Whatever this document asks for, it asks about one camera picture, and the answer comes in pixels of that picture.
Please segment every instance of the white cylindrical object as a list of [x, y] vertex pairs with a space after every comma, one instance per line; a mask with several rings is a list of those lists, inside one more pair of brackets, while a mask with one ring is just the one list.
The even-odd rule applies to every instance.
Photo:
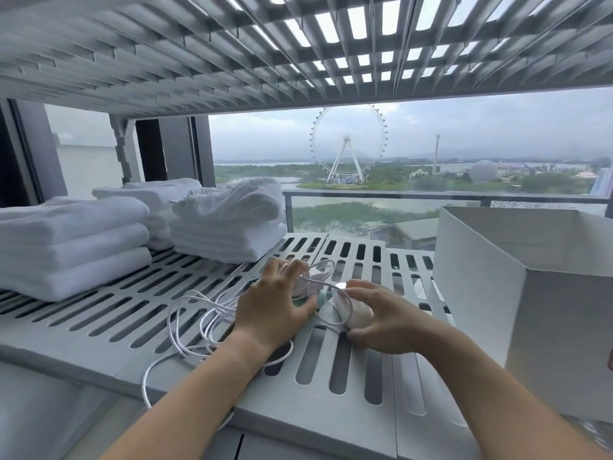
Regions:
[[[336, 286], [341, 289], [344, 289], [347, 284], [338, 283], [336, 284]], [[349, 300], [351, 300], [351, 303], [353, 304], [353, 314], [345, 325], [349, 329], [370, 326], [375, 318], [375, 314], [373, 313], [372, 309], [364, 302], [360, 302], [351, 298]], [[341, 319], [343, 321], [346, 320], [351, 310], [349, 308], [347, 298], [336, 292], [332, 296], [332, 303], [334, 305], [334, 308], [337, 309], [338, 314], [341, 316]]]

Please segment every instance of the stack of folded white towels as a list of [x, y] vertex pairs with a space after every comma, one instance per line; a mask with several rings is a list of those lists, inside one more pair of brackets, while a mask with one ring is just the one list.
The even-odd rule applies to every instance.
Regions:
[[139, 270], [148, 216], [128, 197], [1, 208], [0, 289], [56, 302]]
[[281, 185], [254, 178], [192, 190], [172, 205], [175, 251], [226, 263], [260, 259], [287, 234]]
[[149, 229], [147, 247], [166, 250], [174, 246], [170, 238], [169, 222], [176, 218], [170, 202], [181, 200], [192, 189], [202, 185], [196, 179], [183, 178], [170, 181], [129, 182], [121, 188], [98, 187], [92, 190], [97, 199], [106, 197], [134, 197], [149, 207], [149, 218], [143, 224]]

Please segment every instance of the white cord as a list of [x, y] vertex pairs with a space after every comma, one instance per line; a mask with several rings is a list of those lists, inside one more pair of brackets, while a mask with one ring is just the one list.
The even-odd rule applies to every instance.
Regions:
[[[348, 301], [349, 304], [349, 315], [347, 316], [346, 319], [344, 319], [343, 321], [341, 321], [340, 323], [331, 323], [329, 321], [326, 321], [324, 318], [322, 318], [317, 312], [317, 317], [327, 326], [325, 326], [327, 329], [331, 329], [334, 332], [338, 332], [337, 329], [335, 329], [338, 326], [342, 326], [345, 325], [350, 319], [351, 316], [353, 315], [353, 303], [351, 302], [351, 299], [349, 298], [349, 296], [347, 295], [347, 293], [342, 290], [340, 287], [334, 285], [334, 284], [330, 284], [325, 282], [325, 280], [330, 276], [330, 274], [332, 273], [332, 271], [334, 270], [334, 268], [336, 267], [336, 263], [333, 262], [333, 260], [322, 260], [319, 261], [315, 264], [313, 264], [309, 270], [311, 270], [312, 268], [316, 268], [321, 264], [327, 264], [327, 263], [332, 263], [332, 269], [323, 277], [323, 280], [316, 280], [316, 279], [311, 279], [311, 278], [307, 278], [304, 276], [304, 273], [302, 273], [302, 275], [299, 276], [300, 280], [312, 283], [312, 284], [317, 284], [320, 286], [324, 286], [324, 287], [332, 287], [333, 289], [336, 289], [337, 293], [340, 293], [341, 296], [343, 298], [345, 298]], [[221, 289], [223, 290], [223, 288], [232, 280], [232, 277], [229, 277], [226, 280], [226, 284], [221, 286]], [[248, 282], [247, 285], [250, 285], [252, 282], [256, 281], [258, 278], [254, 277], [251, 278]], [[220, 298], [222, 298], [227, 291], [223, 291], [221, 294], [219, 294], [216, 298], [214, 299], [209, 299], [206, 295], [195, 291], [195, 290], [188, 290], [186, 293], [184, 293], [179, 300], [175, 301], [175, 303], [173, 303], [171, 306], [168, 307], [168, 315], [166, 317], [166, 327], [168, 329], [168, 333], [169, 333], [169, 340], [172, 343], [172, 346], [175, 348], [175, 351], [166, 355], [161, 356], [160, 358], [158, 358], [156, 361], [154, 361], [153, 363], [151, 363], [149, 365], [149, 367], [146, 369], [145, 373], [143, 374], [143, 378], [142, 378], [142, 382], [140, 385], [140, 390], [143, 396], [143, 402], [145, 403], [145, 405], [147, 406], [147, 409], [151, 408], [151, 402], [149, 402], [149, 397], [147, 395], [147, 378], [149, 376], [149, 373], [151, 372], [151, 370], [153, 370], [153, 368], [162, 363], [163, 361], [176, 356], [176, 355], [180, 355], [183, 358], [187, 359], [188, 357], [198, 357], [200, 359], [199, 363], [206, 360], [207, 357], [211, 356], [211, 354], [213, 353], [213, 351], [219, 346], [219, 344], [221, 342], [216, 341], [213, 338], [213, 331], [215, 331], [215, 329], [221, 324], [221, 323], [232, 323], [234, 321], [234, 317], [236, 315], [236, 307], [238, 305], [238, 299], [241, 296], [242, 293], [244, 293], [247, 290], [248, 286], [242, 286], [237, 292], [234, 292], [234, 294], [232, 295], [232, 297], [224, 302], [218, 302], [218, 300]], [[198, 301], [204, 301], [209, 303], [210, 305], [212, 305], [212, 308], [209, 309], [204, 316], [201, 318], [200, 323], [199, 323], [199, 332], [201, 337], [204, 340], [204, 344], [203, 345], [191, 345], [186, 347], [185, 345], [183, 345], [183, 343], [181, 342], [181, 338], [180, 338], [180, 329], [179, 329], [179, 317], [181, 316], [181, 300], [183, 299], [195, 299]], [[175, 321], [174, 321], [174, 326], [173, 326], [173, 322], [172, 322], [172, 315], [173, 313], [175, 314]], [[195, 352], [194, 350], [196, 349], [205, 349], [206, 353], [198, 353]], [[263, 367], [268, 367], [268, 366], [272, 366], [272, 365], [276, 365], [279, 364], [283, 361], [285, 361], [294, 351], [294, 342], [292, 340], [289, 341], [289, 350], [287, 350], [287, 353], [285, 355], [283, 355], [282, 357], [274, 360], [274, 361], [269, 361], [266, 362], [264, 364]], [[218, 430], [223, 428], [232, 418], [232, 416], [234, 415], [234, 410], [231, 410], [230, 413], [228, 413], [228, 415], [226, 416], [226, 419], [221, 423], [221, 425], [219, 426]]]

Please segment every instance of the white ferris wheel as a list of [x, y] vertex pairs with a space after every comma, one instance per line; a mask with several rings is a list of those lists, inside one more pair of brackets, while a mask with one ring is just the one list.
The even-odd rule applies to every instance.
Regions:
[[[334, 122], [331, 116], [337, 111], [343, 112], [342, 110], [338, 107], [326, 107], [318, 113], [311, 127], [311, 156], [315, 162], [328, 171], [326, 183], [339, 180], [363, 183], [366, 180], [364, 172], [385, 154], [387, 124], [375, 105], [361, 105], [351, 110], [351, 112], [362, 110], [361, 119], [344, 119], [345, 122], [353, 123], [353, 127], [347, 129], [345, 126], [343, 129]], [[332, 164], [329, 161], [326, 162], [326, 154], [333, 154], [331, 152], [336, 151], [337, 148], [338, 153], [334, 162]], [[349, 152], [355, 169], [341, 171], [339, 165], [346, 151]]]

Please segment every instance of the sky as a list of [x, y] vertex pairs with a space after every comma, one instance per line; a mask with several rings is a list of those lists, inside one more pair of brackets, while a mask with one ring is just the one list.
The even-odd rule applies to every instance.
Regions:
[[[380, 103], [386, 157], [440, 158], [613, 156], [613, 88]], [[321, 119], [316, 153], [313, 121], [322, 108], [210, 116], [216, 161], [334, 158], [348, 136], [362, 158], [374, 157], [381, 127], [366, 106], [335, 107]], [[114, 146], [108, 115], [47, 106], [62, 143]]]

